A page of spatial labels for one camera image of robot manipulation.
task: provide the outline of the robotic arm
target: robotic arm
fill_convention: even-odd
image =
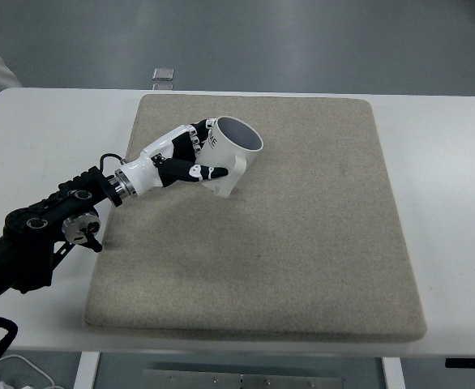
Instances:
[[[26,293],[50,286],[53,270],[74,246],[100,252],[102,245],[95,236],[101,222],[94,206],[102,200],[118,207],[123,199],[141,196],[153,187],[227,175],[225,168],[195,163],[213,123],[214,119],[207,119],[179,126],[146,146],[132,162],[116,156],[122,165],[108,177],[102,173],[104,158],[115,155],[106,154],[99,168],[90,168],[60,184],[47,199],[7,215],[0,237],[0,295],[9,288]],[[54,252],[58,242],[62,245]],[[3,345],[5,349],[11,341]]]

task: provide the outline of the white cable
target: white cable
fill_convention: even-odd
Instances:
[[[11,354],[11,355],[6,355],[5,357],[2,357],[0,358],[0,361],[3,361],[7,358],[19,358],[21,359],[22,361],[25,361],[26,363],[28,363],[34,370],[36,370],[38,373],[42,374],[45,376],[45,378],[47,378],[50,383],[52,385],[50,385],[49,387],[46,387],[45,389],[65,389],[64,387],[60,387],[60,386],[57,386],[55,384],[55,382],[53,381],[53,379],[47,374],[45,373],[43,370],[41,370],[39,367],[37,367],[36,365],[34,365],[32,362],[30,362],[26,357],[23,357],[19,354]]]

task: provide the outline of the white mug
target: white mug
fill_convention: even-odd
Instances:
[[[202,184],[226,199],[261,150],[263,140],[248,124],[230,116],[217,118],[196,163],[227,168],[229,174]]]

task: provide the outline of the metal bracket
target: metal bracket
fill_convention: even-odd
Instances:
[[[144,389],[343,389],[342,378],[144,370]]]

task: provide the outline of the mug handle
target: mug handle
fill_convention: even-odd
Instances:
[[[227,199],[230,196],[230,192],[236,186],[241,176],[246,170],[246,159],[242,156],[235,156],[236,163],[227,177],[224,178],[223,184],[219,187],[218,191],[215,192],[215,195]]]

